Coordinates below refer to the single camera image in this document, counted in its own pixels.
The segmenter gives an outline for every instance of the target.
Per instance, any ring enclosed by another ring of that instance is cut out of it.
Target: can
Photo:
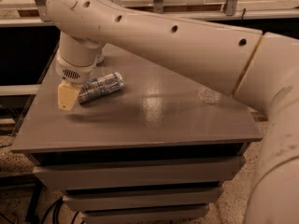
[[[123,79],[119,72],[109,74],[105,77],[93,78],[85,82],[78,95],[80,104],[97,99],[101,96],[120,91],[123,87]]]

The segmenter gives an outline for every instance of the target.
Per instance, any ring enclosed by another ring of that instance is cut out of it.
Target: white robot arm
[[[106,43],[232,96],[269,118],[245,223],[298,223],[299,41],[139,12],[112,1],[47,1],[49,16],[62,31],[60,108],[72,108],[76,84],[89,78]]]

